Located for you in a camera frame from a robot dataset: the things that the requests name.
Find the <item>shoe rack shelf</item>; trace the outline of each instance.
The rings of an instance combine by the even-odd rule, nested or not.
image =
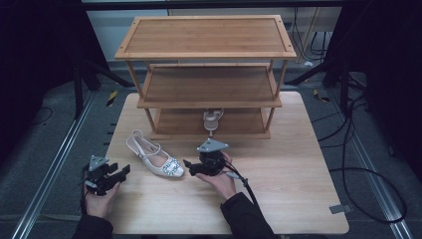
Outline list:
[[[221,108],[214,137],[270,138],[287,61],[296,53],[279,15],[136,17],[115,58],[128,65],[151,139],[203,139],[204,112]],[[169,60],[177,63],[159,63]],[[275,60],[283,61],[278,81]],[[143,87],[133,61],[147,66]]]

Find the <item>gripper camera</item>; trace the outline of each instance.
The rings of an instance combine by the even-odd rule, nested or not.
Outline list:
[[[108,158],[91,156],[91,161],[84,167],[84,184],[87,190],[98,196],[106,195],[106,192],[112,189],[116,183],[126,181],[126,176],[130,173],[128,164],[120,172],[110,175],[117,171],[117,163],[108,165]]]
[[[189,168],[190,175],[203,173],[209,176],[215,176],[226,166],[226,158],[221,149],[229,147],[227,143],[208,138],[196,149],[199,151],[199,160],[201,163],[191,163],[185,159],[183,162]]]

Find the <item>black sleeve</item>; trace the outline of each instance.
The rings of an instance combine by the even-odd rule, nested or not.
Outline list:
[[[112,225],[107,220],[83,215],[72,239],[110,239]]]
[[[237,193],[221,205],[235,238],[273,239],[276,235],[261,211],[243,194]]]

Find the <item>person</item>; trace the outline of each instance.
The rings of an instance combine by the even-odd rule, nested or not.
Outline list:
[[[231,156],[223,152],[226,160],[232,162]],[[211,184],[225,200],[220,205],[224,218],[230,225],[234,238],[238,239],[273,239],[277,238],[267,223],[260,209],[255,206],[243,192],[236,192],[234,179],[225,172],[215,176],[197,173],[196,176]],[[105,196],[88,193],[86,196],[87,214],[81,217],[73,239],[108,239],[111,238],[112,225],[106,220],[112,200],[117,195],[120,184],[116,184]]]

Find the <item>wooden tabletop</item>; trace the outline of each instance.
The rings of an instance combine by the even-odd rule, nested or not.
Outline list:
[[[280,15],[136,17],[119,60],[295,59]]]
[[[277,234],[343,234],[343,213],[325,161],[299,93],[281,92],[271,139],[226,140],[233,164],[249,178],[260,207]],[[136,108],[138,94],[127,97],[106,156],[119,168],[130,164],[109,220],[116,234],[231,234],[221,211],[223,200],[212,187],[190,176],[180,179],[152,174],[125,141],[134,129],[149,136],[144,110]],[[162,140],[164,150],[180,161],[199,162],[196,147],[203,140]],[[238,191],[246,189],[236,180]]]

